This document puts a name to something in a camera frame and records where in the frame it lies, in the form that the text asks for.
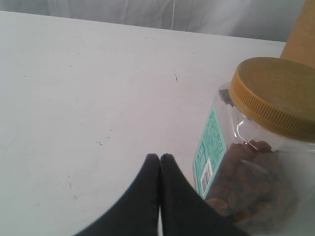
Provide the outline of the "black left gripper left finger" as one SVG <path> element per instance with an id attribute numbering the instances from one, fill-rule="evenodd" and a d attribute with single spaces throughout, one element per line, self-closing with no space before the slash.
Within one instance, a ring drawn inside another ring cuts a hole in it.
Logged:
<path id="1" fill-rule="evenodd" d="M 80 236 L 157 236 L 160 161 L 148 154 L 132 184 Z"/>

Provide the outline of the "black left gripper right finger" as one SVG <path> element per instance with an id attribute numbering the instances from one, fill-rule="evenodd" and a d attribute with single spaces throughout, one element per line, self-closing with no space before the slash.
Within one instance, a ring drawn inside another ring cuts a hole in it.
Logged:
<path id="1" fill-rule="evenodd" d="M 175 158 L 160 158 L 160 208 L 164 236 L 246 236 L 195 192 Z"/>

